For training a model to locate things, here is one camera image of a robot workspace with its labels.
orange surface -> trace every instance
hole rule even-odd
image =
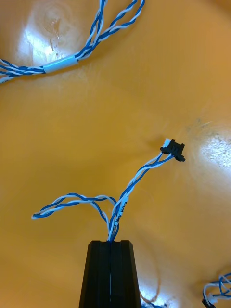
[[[129,3],[108,2],[106,25]],[[2,1],[0,57],[41,65],[71,54],[97,9]],[[117,239],[133,243],[145,296],[203,307],[204,283],[231,265],[230,17],[228,0],[147,0],[78,66],[0,86],[2,308],[78,306],[88,243],[106,240],[106,225],[90,205],[31,215],[69,192],[118,198],[165,137],[185,143],[187,160],[143,178]]]

